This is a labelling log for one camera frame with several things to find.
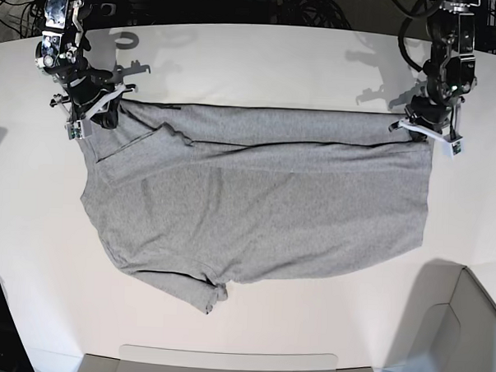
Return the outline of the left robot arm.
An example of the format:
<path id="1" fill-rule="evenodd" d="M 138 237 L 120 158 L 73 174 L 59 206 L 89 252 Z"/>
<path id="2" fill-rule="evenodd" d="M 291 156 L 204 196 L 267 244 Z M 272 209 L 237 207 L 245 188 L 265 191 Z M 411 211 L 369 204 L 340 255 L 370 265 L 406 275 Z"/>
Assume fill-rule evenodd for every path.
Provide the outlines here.
<path id="1" fill-rule="evenodd" d="M 401 23 L 397 45 L 411 69 L 422 72 L 425 86 L 413 95 L 405 117 L 390 126 L 405 128 L 412 139 L 430 138 L 446 145 L 456 155 L 461 152 L 462 136 L 458 116 L 465 96 L 476 85 L 475 14 L 480 0 L 417 0 L 407 10 L 397 0 L 396 8 L 406 17 Z M 426 20 L 430 58 L 419 65 L 408 54 L 405 38 L 409 25 Z"/>

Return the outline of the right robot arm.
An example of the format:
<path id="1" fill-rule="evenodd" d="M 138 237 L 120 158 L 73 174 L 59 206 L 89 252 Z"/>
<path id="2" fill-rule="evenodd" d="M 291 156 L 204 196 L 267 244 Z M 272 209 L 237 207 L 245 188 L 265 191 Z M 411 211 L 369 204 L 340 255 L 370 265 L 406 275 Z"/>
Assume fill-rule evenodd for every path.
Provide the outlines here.
<path id="1" fill-rule="evenodd" d="M 107 69 L 92 67 L 84 55 L 91 50 L 84 20 L 91 0 L 45 0 L 41 40 L 35 50 L 38 69 L 62 87 L 50 106 L 67 114 L 67 130 L 82 136 L 85 121 L 111 130 L 118 126 L 117 108 L 126 87 Z"/>

